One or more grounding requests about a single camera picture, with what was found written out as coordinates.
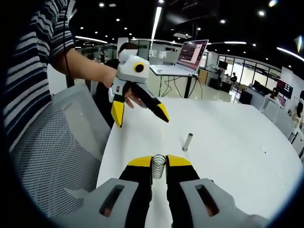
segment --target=white cabinet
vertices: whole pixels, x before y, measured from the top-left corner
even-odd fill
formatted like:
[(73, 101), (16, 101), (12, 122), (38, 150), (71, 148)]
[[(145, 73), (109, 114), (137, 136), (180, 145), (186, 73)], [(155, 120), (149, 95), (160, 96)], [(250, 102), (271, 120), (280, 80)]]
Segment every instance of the white cabinet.
[(296, 136), (294, 142), (293, 142), (293, 147), (297, 154), (300, 154), (304, 147), (304, 134), (300, 130), (298, 131), (298, 135)]

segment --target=laptop screen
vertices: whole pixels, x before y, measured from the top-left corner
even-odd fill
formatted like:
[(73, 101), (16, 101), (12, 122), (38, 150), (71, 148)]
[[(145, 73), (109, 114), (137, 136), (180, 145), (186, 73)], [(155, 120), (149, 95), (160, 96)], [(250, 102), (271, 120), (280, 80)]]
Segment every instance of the laptop screen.
[(193, 70), (194, 72), (197, 72), (207, 44), (208, 40), (194, 40), (185, 42), (182, 46), (180, 56), (176, 64), (182, 65)]

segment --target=laptop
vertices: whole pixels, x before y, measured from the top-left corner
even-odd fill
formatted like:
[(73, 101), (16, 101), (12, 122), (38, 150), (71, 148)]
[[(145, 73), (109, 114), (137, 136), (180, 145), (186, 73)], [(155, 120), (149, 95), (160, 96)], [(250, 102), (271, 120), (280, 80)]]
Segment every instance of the laptop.
[(184, 42), (175, 65), (150, 65), (158, 76), (193, 76), (196, 75), (203, 59), (203, 53), (209, 40)]

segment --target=metal spring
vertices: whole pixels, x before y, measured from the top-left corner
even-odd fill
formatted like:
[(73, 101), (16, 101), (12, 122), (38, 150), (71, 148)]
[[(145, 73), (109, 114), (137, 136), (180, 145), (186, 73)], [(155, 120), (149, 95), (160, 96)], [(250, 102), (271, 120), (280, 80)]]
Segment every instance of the metal spring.
[(152, 176), (154, 179), (162, 178), (162, 173), (165, 168), (166, 158), (163, 155), (157, 154), (153, 157)]

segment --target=monitor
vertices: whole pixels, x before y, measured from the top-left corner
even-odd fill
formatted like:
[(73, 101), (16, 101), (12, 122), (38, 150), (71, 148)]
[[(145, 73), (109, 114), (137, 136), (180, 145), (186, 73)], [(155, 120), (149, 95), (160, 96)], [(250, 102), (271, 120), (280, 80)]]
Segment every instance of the monitor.
[(259, 87), (260, 85), (261, 85), (261, 84), (260, 84), (258, 81), (255, 80), (253, 86), (254, 86), (254, 87)]
[(218, 66), (219, 66), (219, 68), (222, 68), (222, 69), (224, 69), (224, 70), (227, 70), (228, 63), (226, 63), (226, 62), (220, 60), (220, 61), (218, 62)]
[(281, 93), (283, 96), (287, 97), (288, 99), (291, 99), (294, 90), (292, 85), (288, 84), (287, 82), (281, 79), (278, 79), (276, 88), (278, 92)]
[(186, 67), (187, 69), (193, 71), (193, 73), (196, 73), (199, 69), (207, 44), (207, 39), (185, 42), (181, 48), (176, 64)]

